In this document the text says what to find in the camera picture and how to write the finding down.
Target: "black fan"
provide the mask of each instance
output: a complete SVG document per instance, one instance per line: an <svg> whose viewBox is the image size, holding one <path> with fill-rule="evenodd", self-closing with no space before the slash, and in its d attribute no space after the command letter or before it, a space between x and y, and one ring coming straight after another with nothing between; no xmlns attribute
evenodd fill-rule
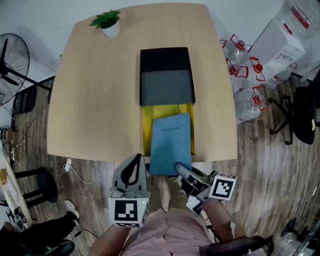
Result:
<svg viewBox="0 0 320 256"><path fill-rule="evenodd" d="M24 81L51 92L51 89L27 77L30 56L25 41L18 35L0 35L0 106L9 102L21 89Z"/></svg>

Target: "blue notebook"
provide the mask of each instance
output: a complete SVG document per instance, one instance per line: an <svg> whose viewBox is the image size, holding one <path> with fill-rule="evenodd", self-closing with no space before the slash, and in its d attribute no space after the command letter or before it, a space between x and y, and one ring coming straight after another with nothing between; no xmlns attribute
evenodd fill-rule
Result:
<svg viewBox="0 0 320 256"><path fill-rule="evenodd" d="M178 175L176 163L192 168L189 113L153 120L150 174Z"/></svg>

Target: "white sneaker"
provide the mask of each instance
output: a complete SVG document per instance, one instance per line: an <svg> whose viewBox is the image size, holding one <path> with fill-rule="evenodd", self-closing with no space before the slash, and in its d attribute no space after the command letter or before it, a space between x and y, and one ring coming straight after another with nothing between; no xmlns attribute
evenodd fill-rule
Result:
<svg viewBox="0 0 320 256"><path fill-rule="evenodd" d="M74 204L70 200L65 200L64 205L67 212L72 212L77 219L80 218L79 212L76 210Z"/></svg>

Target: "white pot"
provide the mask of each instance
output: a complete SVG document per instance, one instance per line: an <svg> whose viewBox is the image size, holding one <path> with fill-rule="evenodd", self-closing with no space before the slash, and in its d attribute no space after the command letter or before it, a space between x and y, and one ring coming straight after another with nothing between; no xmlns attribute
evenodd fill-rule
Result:
<svg viewBox="0 0 320 256"><path fill-rule="evenodd" d="M120 33L120 26L119 26L119 20L111 27L102 29L102 32L105 33L108 37L113 38L119 35Z"/></svg>

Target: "black stool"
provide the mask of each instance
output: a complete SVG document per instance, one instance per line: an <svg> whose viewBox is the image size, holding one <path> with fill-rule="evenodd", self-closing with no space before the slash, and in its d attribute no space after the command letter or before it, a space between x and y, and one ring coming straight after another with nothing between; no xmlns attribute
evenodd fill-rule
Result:
<svg viewBox="0 0 320 256"><path fill-rule="evenodd" d="M38 184L38 189L32 192L23 194L23 198L26 200L41 194L42 196L36 199L33 199L31 201L25 202L28 208L34 207L45 201L49 201L51 203L55 203L57 201L58 190L57 190L56 182L54 177L50 174L50 172L46 168L41 167L35 170L15 172L14 175L17 179L36 175L36 182Z"/></svg>

